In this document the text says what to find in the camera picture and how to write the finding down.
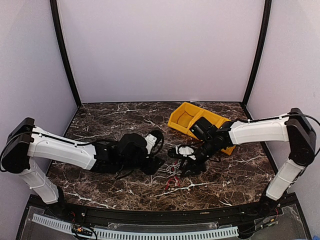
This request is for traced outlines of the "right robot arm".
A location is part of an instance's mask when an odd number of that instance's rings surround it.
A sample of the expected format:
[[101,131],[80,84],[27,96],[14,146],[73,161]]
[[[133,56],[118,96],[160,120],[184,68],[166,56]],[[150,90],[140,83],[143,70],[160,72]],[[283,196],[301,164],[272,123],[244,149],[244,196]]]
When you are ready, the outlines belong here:
[[255,213],[266,217],[318,154],[317,134],[309,119],[310,116],[303,114],[299,108],[264,119],[227,121],[220,127],[201,117],[190,128],[201,145],[197,149],[189,145],[180,145],[175,149],[177,155],[187,160],[181,164],[181,175],[188,177],[204,172],[206,161],[228,147],[255,142],[288,142],[290,153],[287,159],[255,205]]

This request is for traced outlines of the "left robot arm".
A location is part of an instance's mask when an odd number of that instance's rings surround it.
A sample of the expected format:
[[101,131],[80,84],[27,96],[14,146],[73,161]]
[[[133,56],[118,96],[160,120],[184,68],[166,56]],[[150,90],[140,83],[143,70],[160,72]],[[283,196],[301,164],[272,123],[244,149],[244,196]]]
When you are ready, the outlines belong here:
[[47,178],[35,158],[71,164],[98,174],[116,174],[117,179],[122,179],[123,170],[155,174],[165,163],[157,156],[163,144],[160,130],[145,137],[126,133],[120,140],[81,142],[47,132],[27,117],[8,135],[0,154],[0,170],[20,176],[55,216],[67,218],[75,213],[65,203],[63,190]]

